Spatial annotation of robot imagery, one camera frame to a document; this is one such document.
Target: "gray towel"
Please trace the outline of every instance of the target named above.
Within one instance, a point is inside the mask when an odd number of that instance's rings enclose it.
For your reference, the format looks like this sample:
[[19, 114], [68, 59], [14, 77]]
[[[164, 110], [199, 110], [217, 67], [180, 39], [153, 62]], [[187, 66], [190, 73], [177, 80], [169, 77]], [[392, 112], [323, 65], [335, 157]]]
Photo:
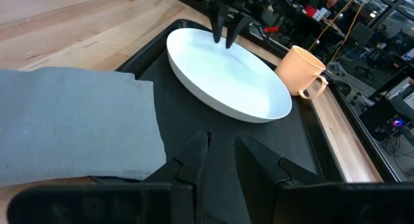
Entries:
[[0, 186], [145, 179], [165, 162], [152, 82], [76, 68], [0, 69]]

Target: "wooden surface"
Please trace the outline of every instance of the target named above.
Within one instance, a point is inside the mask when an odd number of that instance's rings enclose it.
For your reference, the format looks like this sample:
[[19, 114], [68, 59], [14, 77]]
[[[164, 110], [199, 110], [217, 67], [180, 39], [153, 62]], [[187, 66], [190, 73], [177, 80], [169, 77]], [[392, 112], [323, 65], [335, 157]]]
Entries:
[[[112, 71], [176, 19], [210, 26], [205, 16], [178, 0], [0, 0], [0, 67]], [[280, 62], [243, 38], [236, 42], [276, 65]], [[332, 93], [324, 92], [313, 103], [346, 179], [381, 181]], [[28, 186], [0, 188], [0, 224], [6, 223], [4, 213], [11, 197]]]

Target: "mug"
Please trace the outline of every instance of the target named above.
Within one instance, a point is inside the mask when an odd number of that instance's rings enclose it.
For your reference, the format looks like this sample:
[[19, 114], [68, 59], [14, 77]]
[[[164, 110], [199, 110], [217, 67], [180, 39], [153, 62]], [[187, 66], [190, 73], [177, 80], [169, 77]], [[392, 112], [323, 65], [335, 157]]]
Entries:
[[[300, 95], [302, 98], [311, 99], [320, 95], [328, 85], [328, 82], [320, 74], [325, 70], [325, 65], [310, 52], [298, 46], [293, 46], [275, 73], [289, 90], [290, 95]], [[312, 96], [306, 96], [303, 92], [315, 79], [319, 78], [322, 86]]]

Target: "white oval dish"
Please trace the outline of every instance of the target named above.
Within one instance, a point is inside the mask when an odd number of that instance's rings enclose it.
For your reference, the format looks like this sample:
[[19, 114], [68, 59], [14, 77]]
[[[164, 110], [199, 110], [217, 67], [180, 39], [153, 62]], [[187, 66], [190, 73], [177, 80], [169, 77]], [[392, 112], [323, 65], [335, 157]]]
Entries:
[[272, 69], [233, 43], [225, 47], [211, 32], [180, 28], [167, 39], [168, 59], [180, 82], [198, 99], [238, 120], [265, 123], [292, 109], [289, 92]]

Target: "black tray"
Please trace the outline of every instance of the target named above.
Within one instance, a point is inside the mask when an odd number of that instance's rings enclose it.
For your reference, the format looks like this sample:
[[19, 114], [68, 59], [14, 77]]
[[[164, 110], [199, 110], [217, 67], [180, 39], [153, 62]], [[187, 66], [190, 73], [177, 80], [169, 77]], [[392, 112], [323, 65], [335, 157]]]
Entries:
[[[206, 161], [205, 209], [208, 214], [228, 223], [249, 223], [235, 167], [233, 143], [239, 132], [248, 133], [282, 157], [328, 181], [343, 181], [310, 101], [293, 96], [292, 111], [287, 117], [266, 124], [251, 124], [227, 117], [193, 96], [178, 81], [168, 62], [167, 36], [178, 28], [208, 30], [192, 21], [177, 20], [117, 71], [133, 73], [137, 80], [154, 82], [155, 111], [167, 158], [180, 152], [197, 131], [213, 133]], [[270, 68], [276, 67], [263, 61]], [[126, 181], [99, 180], [105, 183]]]

